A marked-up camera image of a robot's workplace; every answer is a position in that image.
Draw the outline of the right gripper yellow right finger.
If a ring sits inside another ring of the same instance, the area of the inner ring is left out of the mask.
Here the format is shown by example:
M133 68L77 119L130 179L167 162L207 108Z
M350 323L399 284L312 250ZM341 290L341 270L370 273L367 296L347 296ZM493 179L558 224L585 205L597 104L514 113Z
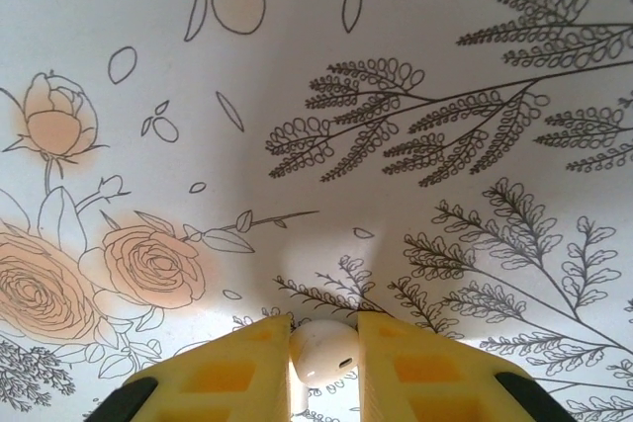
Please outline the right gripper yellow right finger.
M506 359L384 313L357 329L360 422L576 422Z

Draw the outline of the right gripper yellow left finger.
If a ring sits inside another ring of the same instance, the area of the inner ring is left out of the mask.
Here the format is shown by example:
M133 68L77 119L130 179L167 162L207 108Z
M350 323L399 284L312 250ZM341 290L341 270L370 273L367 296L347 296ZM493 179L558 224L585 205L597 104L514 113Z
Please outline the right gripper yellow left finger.
M291 317L277 315L128 378L84 422L291 422Z

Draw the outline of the white wireless earbud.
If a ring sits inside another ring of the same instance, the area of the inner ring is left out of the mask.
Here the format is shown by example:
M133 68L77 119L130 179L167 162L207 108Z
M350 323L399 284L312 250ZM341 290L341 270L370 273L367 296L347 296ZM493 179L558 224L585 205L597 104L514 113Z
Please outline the white wireless earbud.
M335 320L302 324L290 336L291 414L305 412L309 390L332 384L358 366L360 339L351 326Z

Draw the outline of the floral patterned table cover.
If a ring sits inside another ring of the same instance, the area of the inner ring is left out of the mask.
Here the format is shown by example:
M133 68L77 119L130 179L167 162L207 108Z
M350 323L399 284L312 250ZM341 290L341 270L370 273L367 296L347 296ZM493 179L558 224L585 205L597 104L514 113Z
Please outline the floral patterned table cover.
M361 310L633 422L633 0L0 0L0 422Z

